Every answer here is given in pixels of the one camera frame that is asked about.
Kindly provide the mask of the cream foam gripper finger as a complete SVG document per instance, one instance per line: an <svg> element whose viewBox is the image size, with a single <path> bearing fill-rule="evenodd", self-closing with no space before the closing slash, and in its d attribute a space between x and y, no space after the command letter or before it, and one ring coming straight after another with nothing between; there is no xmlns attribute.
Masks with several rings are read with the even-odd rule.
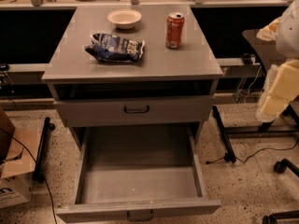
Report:
<svg viewBox="0 0 299 224"><path fill-rule="evenodd" d="M256 119L273 121L299 95L299 61L288 59L282 65L272 64L263 84Z"/></svg>

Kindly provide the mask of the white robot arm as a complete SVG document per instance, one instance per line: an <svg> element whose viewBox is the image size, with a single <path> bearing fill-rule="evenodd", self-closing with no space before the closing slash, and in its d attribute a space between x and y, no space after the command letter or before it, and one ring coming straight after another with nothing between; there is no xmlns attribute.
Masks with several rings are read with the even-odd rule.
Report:
<svg viewBox="0 0 299 224"><path fill-rule="evenodd" d="M271 122L299 95L299 0L261 29L257 37L276 41L276 50L286 57L281 65L272 64L257 104L256 119Z"/></svg>

